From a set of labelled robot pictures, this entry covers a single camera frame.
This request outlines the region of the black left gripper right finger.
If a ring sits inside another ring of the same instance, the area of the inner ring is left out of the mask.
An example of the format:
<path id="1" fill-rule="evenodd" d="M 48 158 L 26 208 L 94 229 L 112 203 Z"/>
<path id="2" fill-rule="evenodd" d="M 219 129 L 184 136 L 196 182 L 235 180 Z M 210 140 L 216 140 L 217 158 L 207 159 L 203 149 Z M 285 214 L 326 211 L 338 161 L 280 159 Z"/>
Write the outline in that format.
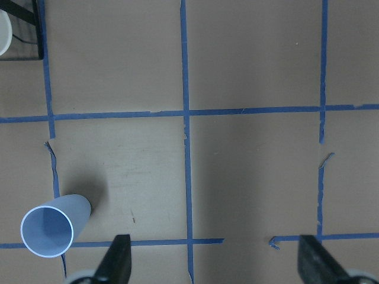
<path id="1" fill-rule="evenodd" d="M 313 235 L 301 235 L 298 241 L 297 271 L 303 283 L 343 283 L 346 270 Z"/>

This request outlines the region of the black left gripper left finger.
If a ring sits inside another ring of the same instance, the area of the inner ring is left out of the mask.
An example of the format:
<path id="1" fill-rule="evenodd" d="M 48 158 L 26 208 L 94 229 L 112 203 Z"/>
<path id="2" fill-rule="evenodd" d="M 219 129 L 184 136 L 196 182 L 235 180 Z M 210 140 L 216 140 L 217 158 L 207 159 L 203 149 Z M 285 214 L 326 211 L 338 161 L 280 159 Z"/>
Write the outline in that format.
<path id="1" fill-rule="evenodd" d="M 94 281 L 129 281 L 131 276 L 131 238 L 117 235 L 94 273 Z"/>

